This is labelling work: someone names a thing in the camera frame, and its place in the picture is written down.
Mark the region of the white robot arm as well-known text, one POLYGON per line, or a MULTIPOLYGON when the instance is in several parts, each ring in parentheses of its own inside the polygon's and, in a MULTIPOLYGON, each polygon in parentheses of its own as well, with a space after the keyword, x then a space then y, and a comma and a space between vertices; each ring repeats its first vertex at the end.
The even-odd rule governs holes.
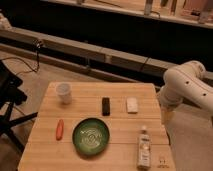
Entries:
POLYGON ((173 110, 184 98, 213 114, 213 87, 202 81, 205 72, 199 61, 188 61, 164 72, 164 85, 157 94, 163 125, 172 119, 173 110))

